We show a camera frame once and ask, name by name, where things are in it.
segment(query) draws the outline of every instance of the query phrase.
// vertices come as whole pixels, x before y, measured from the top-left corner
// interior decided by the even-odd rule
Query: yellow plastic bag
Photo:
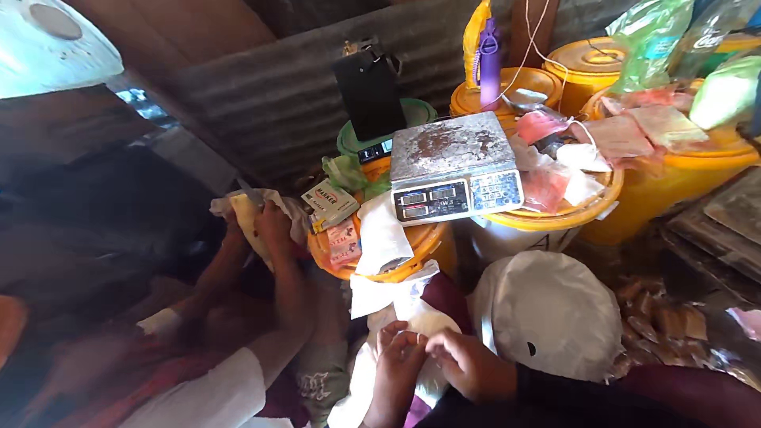
[[[486,28],[486,20],[491,17],[492,0],[481,0],[481,4],[473,12],[470,22],[465,27],[465,33],[463,34],[463,60],[465,61],[465,88],[467,89],[478,88],[478,85],[473,80],[473,59],[476,57],[476,52],[478,52],[481,31]]]

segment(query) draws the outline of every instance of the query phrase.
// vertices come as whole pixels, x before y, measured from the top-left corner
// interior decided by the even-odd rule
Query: white string
[[[595,150],[597,150],[597,143],[594,141],[594,137],[592,134],[589,133],[589,129],[587,129],[586,126],[584,126],[583,123],[579,122],[578,120],[574,119],[573,116],[571,116],[571,119],[568,121],[568,124],[577,123],[581,128],[584,130],[584,133],[587,134],[587,137],[589,137],[589,141],[592,142],[592,146]]]
[[[542,25],[542,20],[544,20],[544,15],[547,12],[547,6],[549,6],[549,0],[547,0],[544,3],[544,10],[542,11],[542,16],[539,17],[539,23],[537,24],[537,28],[534,29],[533,34],[531,33],[531,29],[528,29],[528,35],[529,35],[528,48],[526,49],[526,53],[524,54],[523,61],[521,61],[521,64],[518,66],[518,71],[515,73],[515,76],[513,76],[513,80],[505,88],[505,90],[502,91],[502,93],[497,98],[494,99],[494,101],[492,101],[492,102],[488,103],[487,105],[481,107],[479,109],[479,111],[481,111],[485,107],[488,107],[488,106],[494,104],[495,102],[499,101],[502,98],[502,96],[505,95],[505,92],[507,92],[513,86],[513,84],[515,83],[515,80],[518,79],[518,75],[521,73],[521,70],[522,70],[524,64],[526,63],[526,59],[528,58],[528,53],[531,51],[531,44],[533,43],[533,39],[537,35],[537,32],[539,31],[539,27]],[[526,21],[528,22],[528,0],[526,0]]]
[[[537,30],[539,30],[539,26],[541,24],[542,24],[542,20],[539,19],[539,23],[537,24]],[[528,32],[530,34],[531,33],[531,23],[528,21],[528,0],[526,0],[526,28],[528,29]],[[537,53],[537,55],[541,56],[542,59],[544,59],[547,62],[551,62],[552,64],[555,64],[555,65],[558,65],[560,67],[563,67],[563,69],[565,70],[565,77],[563,78],[563,86],[562,86],[562,90],[560,92],[560,99],[558,100],[558,110],[560,110],[560,106],[563,103],[563,95],[565,94],[565,83],[568,81],[568,67],[566,67],[565,65],[561,64],[560,62],[553,61],[553,60],[547,58],[546,56],[542,55],[542,53],[539,51],[539,47],[533,41],[533,37],[531,37],[531,39],[530,39],[530,41],[528,43],[529,49],[531,48],[532,45],[533,45],[533,50]]]

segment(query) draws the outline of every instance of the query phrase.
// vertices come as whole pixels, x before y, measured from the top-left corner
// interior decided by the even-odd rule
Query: coca-cola bottle
[[[718,45],[732,30],[742,28],[750,19],[743,11],[758,5],[758,0],[715,0],[711,3],[691,28],[682,36],[671,53],[669,76],[672,80],[689,84],[703,64],[716,51]]]

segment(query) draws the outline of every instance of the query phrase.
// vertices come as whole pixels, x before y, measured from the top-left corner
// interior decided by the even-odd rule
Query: green plastic bag
[[[690,120],[711,129],[753,108],[761,72],[761,56],[754,53],[730,59],[705,78],[689,111]]]
[[[371,200],[389,190],[391,190],[391,171],[386,171],[378,176],[376,181],[365,187],[365,200]]]
[[[323,171],[330,177],[330,185],[356,192],[368,185],[368,178],[362,172],[356,155],[341,155],[338,158],[323,157]]]
[[[641,0],[606,31],[628,52],[610,92],[642,91],[669,83],[668,59],[693,16],[693,0]]]

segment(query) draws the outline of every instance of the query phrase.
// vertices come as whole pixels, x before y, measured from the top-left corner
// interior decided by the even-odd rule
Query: stainless steel scale
[[[391,193],[404,226],[510,211],[524,202],[515,154],[492,111],[396,131]]]

